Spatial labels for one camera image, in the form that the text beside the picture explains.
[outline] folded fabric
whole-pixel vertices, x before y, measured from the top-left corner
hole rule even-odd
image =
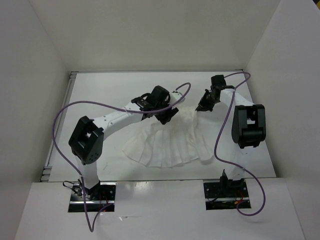
[[[195,107],[182,106],[165,125],[152,120],[130,138],[122,150],[128,158],[146,167],[171,168],[196,159],[216,161],[214,146],[225,118],[221,112],[226,113],[227,110],[223,104],[217,104],[213,112],[198,112]],[[229,120],[219,141],[220,146],[228,146],[228,149],[218,147],[217,154],[222,159],[238,162],[241,154],[232,140],[231,126],[232,121]],[[233,170],[234,166],[226,165],[226,172]]]

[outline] purple cable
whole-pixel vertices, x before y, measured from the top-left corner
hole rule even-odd
[[[95,222],[96,222],[96,219],[99,215],[99,213],[101,213],[104,209],[106,209],[107,207],[109,207],[110,205],[112,205],[112,203],[110,204],[107,204],[106,206],[104,206],[103,208],[101,208],[97,214],[95,215],[94,219],[93,219],[93,223],[92,223],[92,227],[91,227],[91,223],[90,223],[90,219],[89,219],[89,216],[88,216],[88,210],[87,210],[87,203],[86,203],[86,187],[85,187],[85,181],[84,181],[84,178],[82,176],[82,173],[81,171],[62,153],[62,151],[60,150],[60,148],[58,147],[58,144],[57,144],[57,141],[56,141],[56,135],[55,135],[55,129],[56,129],[56,124],[57,124],[57,120],[60,116],[60,114],[65,110],[67,109],[68,107],[72,106],[72,105],[75,105],[75,104],[94,104],[94,105],[99,105],[99,106],[102,106],[102,107],[106,107],[106,108],[109,108],[109,109],[114,109],[114,110],[117,110],[117,111],[120,111],[120,112],[126,112],[126,113],[133,113],[133,114],[156,114],[156,113],[160,113],[160,112],[163,112],[165,110],[168,110],[172,107],[174,107],[175,105],[177,105],[178,103],[180,103],[185,97],[186,95],[189,93],[190,89],[191,89],[191,83],[190,82],[186,82],[180,86],[178,86],[175,90],[177,91],[178,89],[182,88],[183,86],[186,86],[188,85],[188,88],[187,90],[185,91],[185,93],[173,104],[165,107],[165,108],[162,108],[162,109],[159,109],[159,110],[152,110],[152,111],[134,111],[134,110],[128,110],[128,109],[123,109],[123,108],[119,108],[119,107],[115,107],[115,106],[110,106],[110,105],[107,105],[107,104],[103,104],[103,103],[100,103],[100,102],[96,102],[96,101],[74,101],[74,102],[71,102],[67,105],[65,105],[63,108],[61,108],[58,113],[55,115],[54,119],[53,119],[53,124],[52,124],[52,129],[51,129],[51,137],[52,137],[52,142],[53,142],[53,145],[54,147],[56,148],[56,150],[58,151],[58,153],[64,158],[64,160],[67,161],[68,164],[70,164],[76,171],[77,173],[81,176],[81,181],[82,181],[82,184],[81,184],[81,187],[82,187],[82,194],[83,194],[83,206],[84,206],[84,213],[85,213],[85,218],[86,218],[86,221],[88,223],[88,226],[89,226],[89,229],[90,229],[90,232],[93,233],[94,229],[95,229]]]
[[[246,82],[250,79],[250,77],[251,77],[251,74],[250,74],[250,73],[245,72],[245,71],[242,71],[242,72],[235,72],[235,73],[229,74],[229,75],[225,76],[225,78],[230,77],[230,76],[232,76],[232,75],[236,75],[236,74],[247,74],[248,76],[244,79],[244,81],[242,81],[241,83],[239,83],[239,84],[238,84],[237,86],[235,86],[235,88],[234,88],[234,91],[233,91],[233,93],[232,93],[231,103],[230,103],[228,112],[226,113],[225,119],[224,119],[223,124],[222,124],[222,126],[221,126],[221,128],[220,128],[220,131],[219,131],[219,133],[218,133],[218,136],[216,137],[216,141],[215,141],[215,145],[214,145],[214,156],[215,156],[215,158],[218,159],[220,162],[223,162],[223,163],[226,163],[226,164],[231,164],[231,165],[234,165],[234,166],[236,166],[236,167],[244,170],[245,172],[247,172],[248,174],[250,174],[250,175],[256,180],[256,182],[259,184],[259,186],[260,186],[260,188],[261,188],[261,191],[262,191],[262,195],[263,195],[263,203],[262,203],[262,206],[260,207],[260,209],[259,209],[258,211],[254,212],[254,213],[244,213],[244,212],[240,211],[240,210],[239,210],[239,205],[242,204],[242,203],[244,203],[244,202],[246,202],[246,201],[240,201],[240,202],[238,202],[238,204],[236,205],[236,209],[238,210],[238,212],[239,212],[240,214],[242,214],[242,215],[244,215],[244,216],[250,217],[250,216],[255,216],[255,215],[259,214],[259,213],[264,209],[264,207],[265,207],[265,205],[266,205],[266,193],[265,193],[265,190],[264,190],[261,182],[259,181],[259,179],[258,179],[252,172],[250,172],[249,170],[245,169],[245,168],[242,167],[241,165],[239,165],[239,164],[237,164],[237,163],[234,163],[234,162],[231,162],[231,161],[223,160],[223,159],[221,159],[220,157],[218,157],[218,155],[217,155],[218,143],[219,143],[220,137],[221,137],[221,135],[222,135],[222,132],[223,132],[225,126],[226,126],[226,123],[227,123],[227,121],[228,121],[228,118],[229,118],[229,115],[230,115],[230,112],[231,112],[231,108],[232,108],[232,106],[233,106],[233,104],[234,104],[236,90],[237,90],[237,88],[240,87],[242,84],[246,83]]]

